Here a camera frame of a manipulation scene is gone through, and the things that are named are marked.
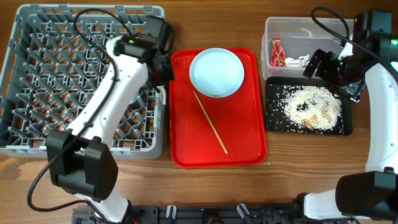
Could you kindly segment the white tissue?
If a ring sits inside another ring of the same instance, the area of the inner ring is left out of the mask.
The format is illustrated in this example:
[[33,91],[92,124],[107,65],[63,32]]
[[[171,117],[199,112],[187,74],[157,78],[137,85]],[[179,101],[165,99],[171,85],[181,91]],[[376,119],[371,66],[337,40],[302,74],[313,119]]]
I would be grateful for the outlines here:
[[298,59],[288,57],[285,59],[285,66],[292,68],[306,67],[309,63],[309,60],[309,55],[300,56]]

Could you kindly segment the red snack wrapper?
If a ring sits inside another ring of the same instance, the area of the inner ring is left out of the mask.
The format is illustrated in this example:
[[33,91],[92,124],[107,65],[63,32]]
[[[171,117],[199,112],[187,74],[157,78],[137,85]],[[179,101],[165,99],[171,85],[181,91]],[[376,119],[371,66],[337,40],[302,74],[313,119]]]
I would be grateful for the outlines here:
[[281,38],[273,37],[271,42],[272,42],[271,65],[273,67],[285,67],[285,51],[280,44]]

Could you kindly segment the white plastic fork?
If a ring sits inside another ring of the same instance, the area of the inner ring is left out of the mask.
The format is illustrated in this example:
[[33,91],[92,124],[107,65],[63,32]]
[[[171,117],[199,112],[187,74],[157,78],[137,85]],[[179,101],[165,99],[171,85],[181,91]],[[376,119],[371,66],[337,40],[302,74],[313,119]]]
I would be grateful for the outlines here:
[[166,92],[166,90],[165,90],[163,85],[162,86],[158,86],[158,89],[160,90],[161,95],[162,95],[162,104],[166,105],[167,104],[167,92]]

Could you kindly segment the small light blue saucer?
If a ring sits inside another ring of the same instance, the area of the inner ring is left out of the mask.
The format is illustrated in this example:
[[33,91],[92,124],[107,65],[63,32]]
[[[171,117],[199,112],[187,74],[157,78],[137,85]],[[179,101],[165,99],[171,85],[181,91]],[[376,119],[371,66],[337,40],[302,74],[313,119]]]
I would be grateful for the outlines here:
[[144,100],[140,94],[140,92],[137,92],[133,98],[131,99],[131,101],[129,102],[129,104],[134,104],[134,103],[139,103],[140,105],[143,104]]

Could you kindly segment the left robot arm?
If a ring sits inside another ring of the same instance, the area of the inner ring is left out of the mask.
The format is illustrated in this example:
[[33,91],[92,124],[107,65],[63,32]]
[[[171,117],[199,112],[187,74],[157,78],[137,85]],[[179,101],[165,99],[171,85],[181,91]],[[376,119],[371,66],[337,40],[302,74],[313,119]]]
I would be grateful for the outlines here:
[[52,184],[89,205],[105,223],[135,223],[130,201],[116,189],[118,166],[110,151],[114,134],[133,96],[172,79],[165,19],[148,16],[144,31],[106,43],[109,68],[83,111],[65,131],[45,140]]

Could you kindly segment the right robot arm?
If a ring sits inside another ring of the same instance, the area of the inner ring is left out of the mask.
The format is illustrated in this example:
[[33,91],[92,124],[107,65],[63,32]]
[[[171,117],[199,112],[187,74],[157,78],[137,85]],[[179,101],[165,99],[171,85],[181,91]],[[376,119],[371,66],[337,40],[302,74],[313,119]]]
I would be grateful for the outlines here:
[[345,36],[314,23],[352,46],[351,55],[314,52],[304,76],[317,76],[340,98],[344,87],[359,83],[369,93],[371,141],[365,172],[342,176],[336,188],[300,194],[301,218],[313,222],[355,222],[360,218],[397,223],[397,36],[392,14],[371,9],[354,20]]

